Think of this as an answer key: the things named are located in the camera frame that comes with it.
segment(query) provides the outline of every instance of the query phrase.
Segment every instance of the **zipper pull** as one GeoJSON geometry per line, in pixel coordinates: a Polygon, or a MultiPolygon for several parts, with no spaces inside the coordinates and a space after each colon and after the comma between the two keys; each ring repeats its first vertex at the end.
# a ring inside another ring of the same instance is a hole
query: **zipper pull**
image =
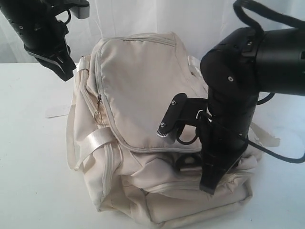
{"type": "Polygon", "coordinates": [[[102,125],[101,103],[102,96],[99,94],[97,97],[97,110],[94,113],[94,120],[97,125],[102,125]]]}

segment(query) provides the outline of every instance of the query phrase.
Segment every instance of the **beige fabric bag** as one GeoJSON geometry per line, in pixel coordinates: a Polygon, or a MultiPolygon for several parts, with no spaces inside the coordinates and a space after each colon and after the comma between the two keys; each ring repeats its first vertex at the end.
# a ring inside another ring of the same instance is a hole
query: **beige fabric bag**
{"type": "MultiPolygon", "coordinates": [[[[98,211],[119,210],[150,228],[175,228],[239,209],[262,153],[251,146],[215,195],[199,190],[200,171],[178,172],[179,156],[200,151],[156,135],[171,99],[207,97],[207,85],[174,33],[101,40],[81,58],[68,117],[70,168],[81,170],[98,211]]],[[[190,140],[193,128],[182,139],[190,140]]],[[[250,130],[249,138],[258,142],[250,130]]]]}

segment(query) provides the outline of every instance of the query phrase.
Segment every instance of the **cream backpack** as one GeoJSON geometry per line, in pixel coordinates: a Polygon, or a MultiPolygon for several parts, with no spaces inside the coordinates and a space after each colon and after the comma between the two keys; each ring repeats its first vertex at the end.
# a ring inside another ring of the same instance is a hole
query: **cream backpack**
{"type": "MultiPolygon", "coordinates": [[[[182,155],[198,153],[200,142],[171,145],[156,134],[176,94],[207,98],[198,64],[174,33],[103,39],[81,58],[68,116],[68,164],[82,171],[98,211],[118,210],[163,229],[236,211],[251,199],[261,151],[249,146],[212,196],[199,190],[201,170],[174,166],[182,155]]],[[[186,128],[181,139],[194,134],[186,128]]],[[[249,139],[259,142],[251,129],[249,139]]]]}

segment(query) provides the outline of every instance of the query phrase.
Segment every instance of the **white table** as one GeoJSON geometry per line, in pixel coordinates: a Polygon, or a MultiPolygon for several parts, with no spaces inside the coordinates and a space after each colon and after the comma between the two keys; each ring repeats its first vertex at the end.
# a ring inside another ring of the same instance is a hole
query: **white table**
{"type": "MultiPolygon", "coordinates": [[[[72,81],[39,64],[0,64],[0,229],[143,229],[120,213],[97,213],[81,173],[66,163],[67,117],[45,118],[69,104],[72,81]]],[[[277,137],[273,150],[300,157],[305,149],[305,98],[277,95],[254,120],[277,137]]],[[[305,164],[265,155],[242,210],[190,229],[305,228],[305,164]]]]}

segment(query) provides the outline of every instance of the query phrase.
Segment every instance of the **white curtain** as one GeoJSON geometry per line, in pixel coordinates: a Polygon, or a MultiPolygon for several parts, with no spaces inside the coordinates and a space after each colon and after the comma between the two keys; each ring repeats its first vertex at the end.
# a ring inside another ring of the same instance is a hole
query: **white curtain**
{"type": "MultiPolygon", "coordinates": [[[[66,36],[71,57],[77,62],[90,54],[101,37],[126,36],[142,32],[177,33],[191,55],[201,58],[221,39],[244,26],[235,16],[235,0],[90,0],[91,15],[72,18],[66,36]]],[[[259,0],[258,2],[305,20],[305,0],[259,0]]],[[[265,30],[283,26],[253,16],[265,30]]],[[[0,62],[34,62],[4,16],[0,14],[0,62]]]]}

